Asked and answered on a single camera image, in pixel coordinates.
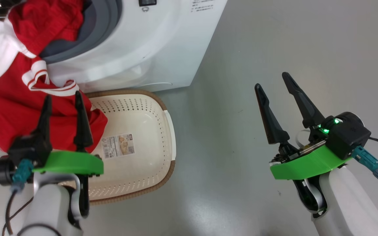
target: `floor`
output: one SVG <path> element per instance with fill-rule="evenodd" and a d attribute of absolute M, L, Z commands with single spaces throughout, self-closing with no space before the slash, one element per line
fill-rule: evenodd
<path fill-rule="evenodd" d="M 378 2 L 230 0 L 192 85 L 157 93 L 177 136 L 173 176 L 152 193 L 93 207 L 84 235 L 317 235 L 292 182 L 269 171 L 277 146 L 267 144 L 254 85 L 292 138 L 303 129 L 283 71 L 324 115 L 355 112 L 378 137 Z M 377 143 L 366 148 L 378 158 Z M 349 167 L 378 208 L 378 180 Z M 0 187 L 0 229 L 7 198 Z"/>

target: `green 3d printed part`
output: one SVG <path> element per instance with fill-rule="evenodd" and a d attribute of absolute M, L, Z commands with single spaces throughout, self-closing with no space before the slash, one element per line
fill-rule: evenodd
<path fill-rule="evenodd" d="M 287 163 L 270 167 L 275 179 L 301 180 L 329 172 L 351 159 L 341 160 L 326 145 Z"/>
<path fill-rule="evenodd" d="M 51 152 L 42 168 L 33 172 L 73 173 L 81 175 L 103 174 L 103 161 L 86 152 L 56 151 Z"/>

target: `washing machine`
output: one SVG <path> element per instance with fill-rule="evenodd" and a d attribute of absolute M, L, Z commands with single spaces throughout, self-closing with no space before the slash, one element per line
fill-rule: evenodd
<path fill-rule="evenodd" d="M 9 3 L 0 0 L 0 18 Z M 84 92 L 159 91 L 191 84 L 227 0 L 84 0 L 75 42 L 41 53 L 51 80 L 75 80 Z"/>

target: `display screen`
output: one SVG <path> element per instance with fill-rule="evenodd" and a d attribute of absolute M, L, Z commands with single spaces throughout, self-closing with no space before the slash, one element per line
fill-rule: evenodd
<path fill-rule="evenodd" d="M 156 5 L 157 0 L 139 0 L 139 6 L 151 6 Z"/>

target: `basket handle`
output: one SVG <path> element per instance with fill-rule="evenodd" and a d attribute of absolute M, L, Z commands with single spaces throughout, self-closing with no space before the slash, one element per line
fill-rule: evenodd
<path fill-rule="evenodd" d="M 164 110 L 165 117 L 167 118 L 168 128 L 170 130 L 171 137 L 171 160 L 176 160 L 176 136 L 174 135 L 173 121 L 171 120 L 170 113 Z"/>

